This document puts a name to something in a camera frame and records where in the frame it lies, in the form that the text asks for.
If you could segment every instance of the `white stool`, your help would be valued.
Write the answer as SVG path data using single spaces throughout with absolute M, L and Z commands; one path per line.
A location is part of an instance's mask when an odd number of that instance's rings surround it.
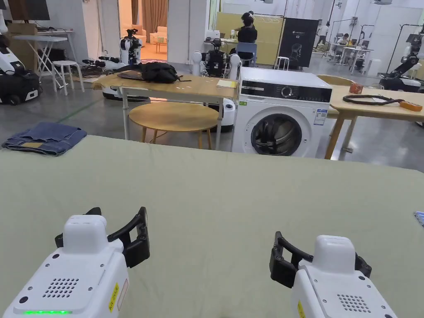
M 289 70 L 290 59 L 288 57 L 284 57 L 284 56 L 278 56 L 276 58 L 275 64 L 274 64 L 274 69 L 278 69 L 278 70 L 280 69 L 280 62 L 281 62 L 281 60 L 284 60 L 283 71 L 284 71 L 284 68 L 286 67 L 286 61 L 287 61 L 286 71 L 288 71 Z
M 68 73 L 69 73 L 69 78 L 71 81 L 71 88 L 75 89 L 74 87 L 74 81 L 72 79 L 72 72 L 71 72 L 71 65 L 74 65 L 77 67 L 78 70 L 78 75 L 80 78 L 80 82 L 81 82 L 81 90 L 83 92 L 85 92 L 84 90 L 84 82 L 82 80 L 82 74 L 81 74 L 81 68 L 79 67 L 78 63 L 75 61 L 53 61 L 53 66 L 52 66 L 52 71 L 53 71 L 53 87 L 54 87 L 54 91 L 57 92 L 57 88 L 56 88 L 56 81 L 54 80 L 56 78 L 56 68 L 54 66 L 60 66 L 60 70 L 61 70 L 61 74 L 60 77 L 62 78 L 63 81 L 63 88 L 65 90 L 65 96 L 68 96 L 68 90 L 66 89 L 66 81 L 65 81 L 65 72 L 64 72 L 64 68 L 63 66 L 66 66 L 68 68 Z

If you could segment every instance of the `green led light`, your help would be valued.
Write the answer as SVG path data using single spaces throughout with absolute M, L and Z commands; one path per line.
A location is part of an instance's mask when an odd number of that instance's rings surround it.
M 37 310 L 37 311 L 25 311 L 25 315 L 68 315 L 72 314 L 72 311 L 66 310 Z

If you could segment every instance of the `doorway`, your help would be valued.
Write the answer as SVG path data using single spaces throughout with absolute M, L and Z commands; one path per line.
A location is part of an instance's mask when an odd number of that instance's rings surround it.
M 142 41 L 141 60 L 167 61 L 168 0 L 119 0 L 120 36 L 128 29 L 137 29 L 134 35 Z

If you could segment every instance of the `black banner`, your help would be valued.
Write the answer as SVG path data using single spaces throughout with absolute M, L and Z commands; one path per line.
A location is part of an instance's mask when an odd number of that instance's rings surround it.
M 286 18 L 278 56 L 290 59 L 290 66 L 309 67 L 318 20 Z

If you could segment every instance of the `black bag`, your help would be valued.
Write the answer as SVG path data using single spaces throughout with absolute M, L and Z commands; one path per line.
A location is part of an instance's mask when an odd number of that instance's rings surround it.
M 172 65 L 160 62 L 150 62 L 144 64 L 142 67 L 142 75 L 144 81 L 166 84 L 173 83 L 176 80 L 181 81 L 182 77 L 177 75 L 177 71 Z

